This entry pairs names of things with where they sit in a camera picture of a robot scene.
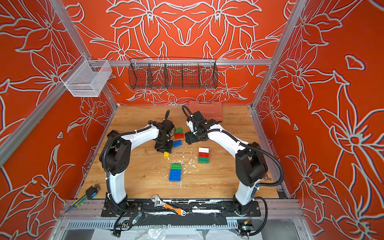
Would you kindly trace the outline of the blue lego brick back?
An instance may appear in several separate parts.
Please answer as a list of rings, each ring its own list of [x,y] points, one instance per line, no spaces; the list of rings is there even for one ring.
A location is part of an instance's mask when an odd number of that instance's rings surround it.
[[[177,148],[183,145],[182,140],[173,141],[173,148]]]

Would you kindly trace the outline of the blue lego brick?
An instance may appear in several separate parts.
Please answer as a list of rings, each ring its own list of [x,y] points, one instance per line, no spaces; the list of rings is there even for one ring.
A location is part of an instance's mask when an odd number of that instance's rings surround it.
[[[181,181],[181,175],[170,175],[169,181],[170,182],[180,182]]]
[[[180,176],[181,175],[181,170],[171,169],[170,170],[170,175],[171,176]]]
[[[183,145],[182,140],[173,141],[173,148],[177,148]]]

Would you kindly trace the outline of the white lego brick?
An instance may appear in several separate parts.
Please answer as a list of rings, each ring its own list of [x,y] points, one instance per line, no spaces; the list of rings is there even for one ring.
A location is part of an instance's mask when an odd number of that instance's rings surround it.
[[[199,147],[199,153],[209,153],[209,152],[210,152],[209,148]]]

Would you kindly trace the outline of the wide red lego brick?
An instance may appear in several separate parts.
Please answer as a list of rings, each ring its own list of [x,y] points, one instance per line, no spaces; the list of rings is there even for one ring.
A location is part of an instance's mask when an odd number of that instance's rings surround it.
[[[199,152],[199,158],[202,157],[202,158],[208,158],[209,157],[209,153],[203,153],[203,152]]]

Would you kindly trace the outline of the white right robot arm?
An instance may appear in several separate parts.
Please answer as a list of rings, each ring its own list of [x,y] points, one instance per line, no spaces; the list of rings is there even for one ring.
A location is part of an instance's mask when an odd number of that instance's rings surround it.
[[[236,175],[240,181],[235,201],[241,205],[249,204],[257,191],[257,184],[268,172],[268,166],[257,143],[248,143],[236,138],[226,131],[219,122],[215,120],[206,120],[202,114],[197,111],[191,113],[189,110],[183,110],[187,117],[187,125],[190,129],[185,134],[186,143],[191,145],[197,142],[207,140],[214,141],[224,148],[235,159]]]

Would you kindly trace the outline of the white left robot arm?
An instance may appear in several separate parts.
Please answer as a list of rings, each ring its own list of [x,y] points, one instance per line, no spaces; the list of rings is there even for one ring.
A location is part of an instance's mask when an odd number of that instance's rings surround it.
[[[125,171],[129,166],[131,151],[148,141],[155,141],[159,153],[171,153],[172,131],[175,125],[169,120],[161,123],[149,121],[148,125],[133,132],[119,134],[111,131],[100,154],[100,162],[106,173],[107,196],[119,205],[127,198],[125,190]]]

